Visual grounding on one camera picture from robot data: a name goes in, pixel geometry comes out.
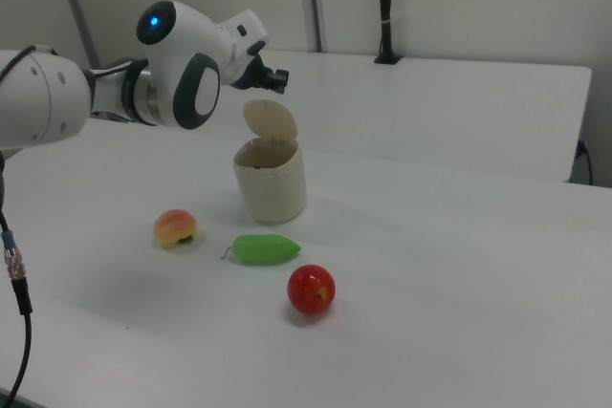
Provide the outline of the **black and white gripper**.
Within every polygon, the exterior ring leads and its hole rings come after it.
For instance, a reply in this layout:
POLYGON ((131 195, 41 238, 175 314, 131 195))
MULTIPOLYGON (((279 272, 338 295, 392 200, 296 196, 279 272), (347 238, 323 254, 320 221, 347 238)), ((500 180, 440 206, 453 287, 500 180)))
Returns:
POLYGON ((283 95, 290 72, 267 68, 259 53, 269 42, 269 34, 259 16, 250 9, 220 23, 228 34, 230 57, 222 71, 222 82, 239 90, 265 89, 283 95))

